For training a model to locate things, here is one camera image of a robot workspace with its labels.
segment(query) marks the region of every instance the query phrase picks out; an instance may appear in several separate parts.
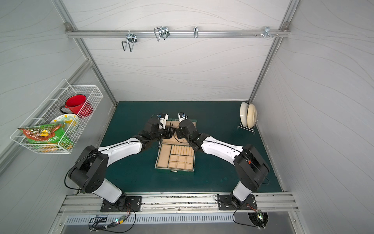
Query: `metal hook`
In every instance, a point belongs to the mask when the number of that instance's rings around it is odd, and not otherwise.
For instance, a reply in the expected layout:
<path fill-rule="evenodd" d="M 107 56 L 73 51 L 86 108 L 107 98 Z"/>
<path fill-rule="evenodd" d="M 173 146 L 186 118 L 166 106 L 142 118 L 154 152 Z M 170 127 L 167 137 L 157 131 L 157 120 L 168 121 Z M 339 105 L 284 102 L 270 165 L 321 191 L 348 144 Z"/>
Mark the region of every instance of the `metal hook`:
<path fill-rule="evenodd" d="M 160 41 L 161 35 L 164 40 L 170 35 L 168 27 L 165 26 L 154 28 L 153 32 L 156 35 L 156 39 L 158 42 Z"/>
<path fill-rule="evenodd" d="M 266 27 L 265 30 L 264 30 L 264 33 L 262 33 L 261 36 L 263 36 L 264 38 L 265 37 L 274 37 L 274 34 L 270 34 L 269 31 L 270 31 L 270 28 Z"/>
<path fill-rule="evenodd" d="M 127 44 L 129 44 L 130 52 L 132 52 L 135 42 L 138 42 L 137 36 L 129 31 L 129 34 L 126 35 L 126 41 L 122 42 L 123 51 L 126 51 Z"/>
<path fill-rule="evenodd" d="M 199 27 L 193 27 L 193 37 L 194 38 L 199 37 Z"/>

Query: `dish rack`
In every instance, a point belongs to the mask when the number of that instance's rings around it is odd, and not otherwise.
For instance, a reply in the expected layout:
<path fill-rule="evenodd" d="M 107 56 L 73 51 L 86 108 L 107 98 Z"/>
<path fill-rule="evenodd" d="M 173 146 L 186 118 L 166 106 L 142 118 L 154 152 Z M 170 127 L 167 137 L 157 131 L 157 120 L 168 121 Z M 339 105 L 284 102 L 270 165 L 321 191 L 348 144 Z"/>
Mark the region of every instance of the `dish rack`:
<path fill-rule="evenodd" d="M 256 122 L 255 122 L 255 125 L 253 125 L 252 128 L 244 127 L 241 121 L 240 121 L 239 126 L 237 126 L 236 128 L 237 128 L 237 129 L 242 128 L 242 129 L 248 130 L 248 131 L 252 132 L 253 135 L 254 135 L 254 134 L 256 134 L 256 133 L 255 133 L 255 126 L 256 126 L 256 124 L 257 124 L 257 121 L 258 121 L 258 112 L 257 112 L 257 115 L 256 115 Z"/>
<path fill-rule="evenodd" d="M 20 126 L 20 128 L 24 128 L 50 124 L 56 117 L 63 115 L 63 113 L 60 112 L 60 106 L 65 105 L 65 101 L 76 94 L 83 94 L 87 98 L 83 107 L 73 119 L 73 123 L 77 122 L 78 124 L 75 126 L 70 124 L 58 143 L 31 144 L 19 129 L 17 129 L 10 138 L 23 147 L 38 154 L 70 154 L 91 119 L 92 114 L 95 112 L 103 98 L 102 93 L 96 85 L 71 85 L 67 80 L 61 81 L 61 83 Z M 91 105 L 92 109 L 85 108 L 89 105 Z M 86 116 L 84 113 L 81 113 L 87 109 L 92 110 L 90 115 Z"/>

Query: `green snack bag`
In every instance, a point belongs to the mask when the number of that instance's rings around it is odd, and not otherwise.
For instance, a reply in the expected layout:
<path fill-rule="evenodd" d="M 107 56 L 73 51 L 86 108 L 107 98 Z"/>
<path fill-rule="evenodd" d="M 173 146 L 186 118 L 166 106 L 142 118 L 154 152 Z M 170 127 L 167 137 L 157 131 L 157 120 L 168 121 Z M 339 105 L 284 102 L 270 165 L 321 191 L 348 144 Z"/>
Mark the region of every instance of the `green snack bag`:
<path fill-rule="evenodd" d="M 19 129 L 30 144 L 57 144 L 60 142 L 60 145 L 67 149 L 71 149 L 74 146 L 69 137 L 67 135 L 64 136 L 65 131 L 62 128 L 62 124 L 45 124 Z"/>

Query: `metal vent grille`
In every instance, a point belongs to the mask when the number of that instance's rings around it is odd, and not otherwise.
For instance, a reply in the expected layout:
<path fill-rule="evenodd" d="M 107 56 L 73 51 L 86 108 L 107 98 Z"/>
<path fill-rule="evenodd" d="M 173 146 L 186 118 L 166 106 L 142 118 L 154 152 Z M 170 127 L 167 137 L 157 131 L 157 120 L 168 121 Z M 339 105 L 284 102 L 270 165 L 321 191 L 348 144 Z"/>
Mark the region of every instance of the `metal vent grille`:
<path fill-rule="evenodd" d="M 108 215 L 110 224 L 121 215 Z M 87 225 L 96 215 L 69 215 L 65 225 Z M 123 223 L 133 223 L 135 216 L 131 215 Z M 177 224 L 177 223 L 219 223 L 233 222 L 232 213 L 192 213 L 192 214 L 137 214 L 137 224 Z"/>

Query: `white plate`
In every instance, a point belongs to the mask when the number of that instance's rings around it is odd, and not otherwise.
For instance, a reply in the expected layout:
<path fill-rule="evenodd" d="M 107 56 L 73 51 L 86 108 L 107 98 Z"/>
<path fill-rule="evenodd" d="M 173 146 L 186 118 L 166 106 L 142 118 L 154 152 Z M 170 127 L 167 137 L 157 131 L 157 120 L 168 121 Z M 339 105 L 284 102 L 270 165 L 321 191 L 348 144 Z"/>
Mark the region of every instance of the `white plate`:
<path fill-rule="evenodd" d="M 248 103 L 242 102 L 240 104 L 240 121 L 242 122 L 244 127 L 247 127 L 247 110 L 248 110 Z"/>
<path fill-rule="evenodd" d="M 247 124 L 248 128 L 253 128 L 256 124 L 256 118 L 257 118 L 257 110 L 255 105 L 252 103 L 248 106 L 248 112 L 247 112 Z"/>
<path fill-rule="evenodd" d="M 64 124 L 63 128 L 65 132 L 68 129 L 68 127 L 72 125 L 71 128 L 69 129 L 69 131 L 71 131 L 78 126 L 79 117 L 76 114 L 64 114 L 64 115 L 60 115 L 59 117 L 51 121 L 51 124 L 60 124 L 60 123 Z"/>

